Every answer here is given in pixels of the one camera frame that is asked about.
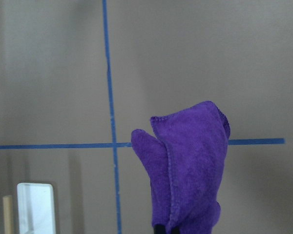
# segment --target black object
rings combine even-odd
[[[171,230],[171,234],[180,234],[179,227],[175,227]]]
[[[165,226],[162,224],[156,224],[154,226],[154,234],[166,234]],[[179,227],[173,228],[171,234],[180,234]]]
[[[154,234],[166,234],[165,226],[162,224],[156,224],[154,226]]]

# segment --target horizontal blue tape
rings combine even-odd
[[[275,145],[285,144],[284,138],[265,138],[265,139],[238,139],[229,140],[228,145]]]
[[[284,138],[237,139],[229,140],[228,145],[274,145],[285,144]],[[130,142],[92,143],[92,144],[47,144],[47,145],[0,145],[0,150],[17,149],[85,149],[85,148],[125,148],[132,147]]]
[[[92,143],[92,144],[47,144],[47,145],[0,145],[0,150],[17,149],[86,149],[86,148],[117,148],[131,147],[130,142],[124,143]]]

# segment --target blue tape line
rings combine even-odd
[[[228,145],[274,145],[285,144],[284,138],[236,139],[229,140]],[[0,145],[0,150],[17,149],[86,149],[86,148],[128,148],[131,142],[92,143],[92,144],[47,144],[47,145]]]
[[[120,202],[120,192],[119,192],[119,171],[118,171],[118,156],[117,156],[117,140],[116,140],[116,127],[115,127],[116,124],[115,124],[115,116],[114,116],[114,101],[113,101],[112,74],[111,74],[110,53],[109,53],[109,36],[108,36],[106,0],[102,0],[102,5],[103,5],[105,56],[106,56],[106,63],[107,63],[108,98],[109,98],[109,109],[110,109],[111,130],[112,130],[112,142],[113,142],[115,199],[116,199],[116,213],[117,213],[117,232],[118,232],[118,234],[122,234],[121,202]]]
[[[275,145],[285,144],[284,138],[266,138],[266,139],[237,139],[229,140],[228,145]]]
[[[0,145],[0,150],[26,149],[86,149],[86,148],[124,148],[131,147],[130,142],[123,143],[91,143],[91,144],[46,144],[46,145]]]

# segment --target vertical blue tape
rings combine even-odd
[[[117,233],[122,234],[121,202],[120,202],[120,193],[119,193],[119,171],[118,171],[118,156],[117,156],[117,141],[116,141],[116,124],[115,124],[115,116],[114,116],[114,100],[113,100],[112,74],[111,74],[110,54],[109,54],[109,37],[108,37],[106,0],[102,0],[102,4],[103,4],[103,21],[104,21],[105,56],[106,56],[106,63],[107,63],[108,98],[109,98],[112,144],[113,144],[113,157],[114,157]]]

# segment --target purple towel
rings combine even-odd
[[[165,186],[165,193],[170,189],[170,197],[166,196],[170,198],[167,233],[179,226],[181,234],[210,234],[220,215],[216,196],[222,179],[230,136],[226,116],[213,102],[205,101],[169,116],[152,117],[151,125],[167,153],[167,162],[165,162],[164,148],[161,147],[160,168],[166,170],[163,165],[168,164],[169,186]],[[139,145],[145,144],[144,139],[136,136],[133,133],[134,150],[141,148]],[[151,147],[153,144],[147,142],[147,145]],[[150,161],[157,157],[150,151],[149,154],[144,154],[143,151],[139,154],[146,155]],[[147,169],[149,175],[153,173],[159,175],[157,170],[158,167]],[[154,182],[162,184],[163,181],[166,184],[166,173],[162,172]],[[155,188],[152,190],[152,194],[163,193],[162,188],[159,188],[160,191]]]
[[[168,156],[165,145],[142,129],[131,133],[132,148],[150,177],[152,226],[166,226],[170,215]]]

